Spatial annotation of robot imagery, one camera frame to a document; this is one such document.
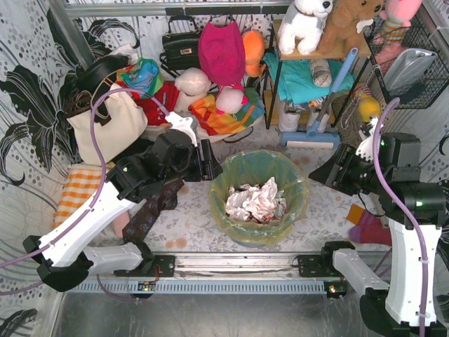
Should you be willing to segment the yellow translucent trash bag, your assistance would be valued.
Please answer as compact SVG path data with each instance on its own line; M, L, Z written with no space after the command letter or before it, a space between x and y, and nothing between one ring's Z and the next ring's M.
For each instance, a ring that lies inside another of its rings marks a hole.
M309 179L280 152L242 151L227 157L222 169L210 186L210 211L237 244L278 244L305 217Z

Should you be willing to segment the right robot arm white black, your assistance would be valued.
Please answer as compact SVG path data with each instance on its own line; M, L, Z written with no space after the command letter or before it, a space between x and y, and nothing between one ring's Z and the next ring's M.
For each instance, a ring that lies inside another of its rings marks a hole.
M347 195L379 197L391 235L391 279L382 281L353 246L326 243L333 267L357 292L363 322L383 336L445 336L436 317L433 279L436 248L445 222L445 193L436 183L420 182L420 140L407 133L385 133L375 158L391 197L379 181L375 165L341 144L309 178Z

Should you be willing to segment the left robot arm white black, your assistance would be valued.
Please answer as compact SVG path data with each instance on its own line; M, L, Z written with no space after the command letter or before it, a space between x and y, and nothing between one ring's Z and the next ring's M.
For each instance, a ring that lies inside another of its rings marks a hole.
M195 145L182 131L166 131L144 152L118 160L92 197L63 224L44 236L28 236L23 246L39 264L41 281L59 292L108 272L158 277L161 267L142 239L132 237L120 246L106 247L92 247L90 242L142 200L171 199L176 185L214 180L222 172L209 140Z

